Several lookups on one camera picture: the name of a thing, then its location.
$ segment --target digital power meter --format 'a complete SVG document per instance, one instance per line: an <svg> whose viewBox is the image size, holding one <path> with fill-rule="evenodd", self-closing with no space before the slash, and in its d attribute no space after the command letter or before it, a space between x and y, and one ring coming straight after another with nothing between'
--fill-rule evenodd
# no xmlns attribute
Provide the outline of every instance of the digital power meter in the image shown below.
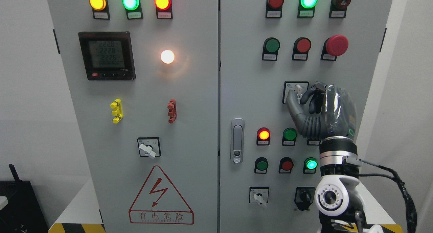
<svg viewBox="0 0 433 233"><path fill-rule="evenodd" d="M130 33L79 32L88 80L134 80Z"/></svg>

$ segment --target white glowing light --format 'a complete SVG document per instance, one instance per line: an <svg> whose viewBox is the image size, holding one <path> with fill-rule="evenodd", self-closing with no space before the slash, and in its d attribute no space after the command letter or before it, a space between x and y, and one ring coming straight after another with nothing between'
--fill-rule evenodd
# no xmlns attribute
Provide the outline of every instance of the white glowing light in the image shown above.
<svg viewBox="0 0 433 233"><path fill-rule="evenodd" d="M170 64L175 60L175 53L171 50L164 50L161 53L161 61L165 64Z"/></svg>

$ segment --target lcd display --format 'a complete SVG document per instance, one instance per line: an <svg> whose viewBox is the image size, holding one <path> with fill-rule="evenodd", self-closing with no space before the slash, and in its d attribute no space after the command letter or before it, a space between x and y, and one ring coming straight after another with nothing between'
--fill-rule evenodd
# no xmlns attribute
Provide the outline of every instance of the lcd display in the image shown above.
<svg viewBox="0 0 433 233"><path fill-rule="evenodd" d="M89 41L94 68L125 68L121 41Z"/></svg>

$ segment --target gray metal panel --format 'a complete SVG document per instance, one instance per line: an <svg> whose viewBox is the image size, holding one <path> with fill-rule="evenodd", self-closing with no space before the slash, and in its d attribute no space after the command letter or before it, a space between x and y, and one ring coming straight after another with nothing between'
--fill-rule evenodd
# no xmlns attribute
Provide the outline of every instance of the gray metal panel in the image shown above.
<svg viewBox="0 0 433 233"><path fill-rule="evenodd" d="M298 19L299 0L284 0L281 19L265 19L266 0L221 0L221 232L316 232L318 211L297 210L295 189L315 187L320 172L303 174L308 157L319 159L317 146L298 136L295 146L282 146L283 131L294 124L281 103L284 81L319 80L346 88L357 105L358 120L367 100L385 23L392 0L352 0L345 19L329 19L331 0L318 0L312 19ZM321 61L327 38L343 34L349 40L337 61ZM276 62L262 61L266 38L281 47ZM295 40L312 42L308 61L292 61ZM230 122L245 121L243 162L230 160ZM256 146L257 130L269 128L269 146ZM254 174L254 162L265 157L267 174ZM279 174L280 159L290 157L294 168ZM250 186L269 186L269 202L262 210L248 202Z"/></svg>
<svg viewBox="0 0 433 233"><path fill-rule="evenodd" d="M127 20L122 0L108 0L109 21L93 19L88 1L48 3L107 232L216 232L218 0L173 0L173 20L157 20L153 0L140 0L144 19ZM136 80L88 81L80 31L129 31ZM165 49L176 54L171 65L159 58ZM119 124L109 107L116 98L124 109ZM159 137L161 157L139 157L138 137ZM194 211L193 225L130 223L128 210L154 165Z"/></svg>

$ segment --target yellow terminal block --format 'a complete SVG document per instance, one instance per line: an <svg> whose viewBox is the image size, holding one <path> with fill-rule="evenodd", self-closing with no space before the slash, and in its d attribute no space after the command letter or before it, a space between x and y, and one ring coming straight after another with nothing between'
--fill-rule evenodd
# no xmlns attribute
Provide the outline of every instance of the yellow terminal block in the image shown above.
<svg viewBox="0 0 433 233"><path fill-rule="evenodd" d="M123 118L122 101L120 99L115 99L111 102L110 108L113 109L113 111L111 111L111 114L114 116L113 123L119 123Z"/></svg>

